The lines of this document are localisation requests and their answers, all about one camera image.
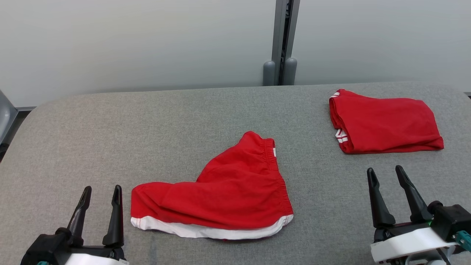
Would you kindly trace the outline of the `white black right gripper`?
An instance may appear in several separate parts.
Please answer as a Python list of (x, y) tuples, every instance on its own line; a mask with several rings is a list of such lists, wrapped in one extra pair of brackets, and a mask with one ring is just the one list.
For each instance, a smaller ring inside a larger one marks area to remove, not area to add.
[[(411, 212), (410, 221), (431, 221), (433, 215), (429, 213), (425, 201), (402, 166), (396, 166), (396, 175), (406, 194)], [(396, 220), (387, 209), (373, 168), (367, 169), (367, 181), (373, 227), (393, 227)], [(454, 254), (458, 254), (458, 244), (444, 241), (429, 227), (371, 244), (371, 255), (376, 263), (449, 263)]]

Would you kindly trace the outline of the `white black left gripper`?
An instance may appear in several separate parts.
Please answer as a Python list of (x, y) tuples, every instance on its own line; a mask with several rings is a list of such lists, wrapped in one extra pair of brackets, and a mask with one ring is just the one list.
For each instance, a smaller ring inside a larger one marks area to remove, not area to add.
[[(82, 246), (84, 240), (82, 232), (86, 211), (91, 202), (92, 187), (86, 186), (79, 199), (79, 202), (72, 214), (67, 229), (71, 232), (70, 244)], [(72, 248), (71, 255), (64, 265), (129, 265), (124, 251), (124, 221), (123, 221), (123, 195), (120, 185), (116, 185), (111, 199), (111, 217), (107, 234), (102, 240), (105, 248), (98, 246), (84, 246), (82, 248)]]

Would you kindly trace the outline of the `red white basketball jersey shirt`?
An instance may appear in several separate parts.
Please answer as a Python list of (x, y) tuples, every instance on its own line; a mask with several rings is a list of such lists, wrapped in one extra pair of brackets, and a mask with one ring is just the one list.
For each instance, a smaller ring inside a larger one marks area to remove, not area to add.
[(371, 98), (337, 90), (329, 99), (335, 138), (347, 154), (444, 149), (434, 113), (422, 100)]

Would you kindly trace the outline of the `red shorts with white trim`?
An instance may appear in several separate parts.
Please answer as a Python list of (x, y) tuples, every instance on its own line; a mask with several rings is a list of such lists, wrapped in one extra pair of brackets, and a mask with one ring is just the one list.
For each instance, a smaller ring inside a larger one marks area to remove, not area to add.
[(182, 238), (252, 240), (293, 221), (276, 143), (254, 131), (210, 160), (194, 182), (143, 183), (131, 192), (131, 224)]

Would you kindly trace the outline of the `grey angled side panel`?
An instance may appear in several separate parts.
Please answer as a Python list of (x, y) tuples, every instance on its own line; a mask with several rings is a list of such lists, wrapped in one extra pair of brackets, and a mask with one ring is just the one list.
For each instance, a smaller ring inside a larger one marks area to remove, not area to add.
[(0, 90), (0, 144), (7, 137), (17, 114), (17, 109)]

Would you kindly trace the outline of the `grey rounded post cap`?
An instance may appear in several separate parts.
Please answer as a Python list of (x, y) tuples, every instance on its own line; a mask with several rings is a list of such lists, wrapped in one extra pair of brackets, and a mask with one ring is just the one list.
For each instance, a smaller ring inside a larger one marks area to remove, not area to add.
[(262, 86), (275, 86), (276, 77), (276, 63), (273, 61), (266, 61), (263, 64), (263, 79)]
[(284, 63), (284, 74), (283, 74), (283, 82), (282, 85), (294, 85), (295, 83), (295, 76), (297, 70), (297, 60), (296, 58), (288, 58), (285, 60)]

